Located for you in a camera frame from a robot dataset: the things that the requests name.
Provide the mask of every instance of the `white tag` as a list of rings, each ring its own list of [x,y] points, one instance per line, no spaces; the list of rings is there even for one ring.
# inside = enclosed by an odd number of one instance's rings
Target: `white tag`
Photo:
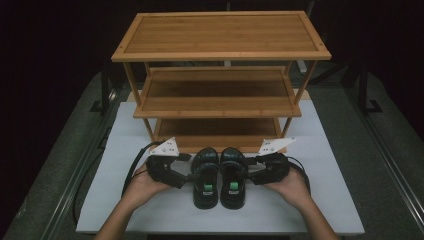
[[[259,156],[278,152],[280,149],[287,147],[294,141],[296,141],[296,138],[264,139],[262,146],[259,149]]]
[[[155,149],[150,151],[150,155],[155,156],[174,156],[178,157],[180,152],[178,151],[177,142],[175,141],[175,137],[170,138],[166,142],[157,146]]]

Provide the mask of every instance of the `white table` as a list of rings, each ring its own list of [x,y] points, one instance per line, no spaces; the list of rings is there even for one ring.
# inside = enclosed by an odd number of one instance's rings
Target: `white table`
[[[358,212],[334,158],[311,100],[300,101],[301,118],[294,118],[288,137],[296,142],[287,156],[306,168],[312,197],[339,235],[364,233]],[[150,143],[141,119],[132,117],[136,104],[121,103],[106,150],[85,199],[77,232],[97,232],[121,196],[124,179],[139,150]],[[140,164],[148,157],[146,152]],[[172,168],[187,174],[190,162],[174,162]],[[192,183],[156,195],[132,216],[127,231],[161,234],[266,234],[305,233],[296,209],[274,191],[246,183],[246,203],[229,210],[220,203],[210,210],[197,209],[192,200]]]

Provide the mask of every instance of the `top shelf board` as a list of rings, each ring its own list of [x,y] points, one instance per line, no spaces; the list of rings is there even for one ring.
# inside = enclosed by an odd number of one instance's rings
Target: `top shelf board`
[[[114,62],[328,60],[303,11],[139,13]]]

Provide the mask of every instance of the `shoe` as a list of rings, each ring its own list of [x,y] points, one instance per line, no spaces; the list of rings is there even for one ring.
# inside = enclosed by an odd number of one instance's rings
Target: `shoe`
[[[199,175],[193,186],[194,205],[199,209],[215,207],[218,203],[216,184],[219,172],[219,158],[215,149],[200,150],[193,159],[191,172]]]
[[[248,171],[243,162],[244,155],[235,148],[226,148],[221,153],[220,166],[222,174],[221,204],[228,209],[239,209],[244,206],[246,198],[246,180],[241,173]]]

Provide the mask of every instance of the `person's left hand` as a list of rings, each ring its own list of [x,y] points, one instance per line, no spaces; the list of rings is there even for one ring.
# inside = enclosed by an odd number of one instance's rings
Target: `person's left hand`
[[[143,164],[135,171],[121,202],[134,211],[149,201],[156,193],[170,188],[171,186],[167,184],[154,181],[147,172],[146,164]]]

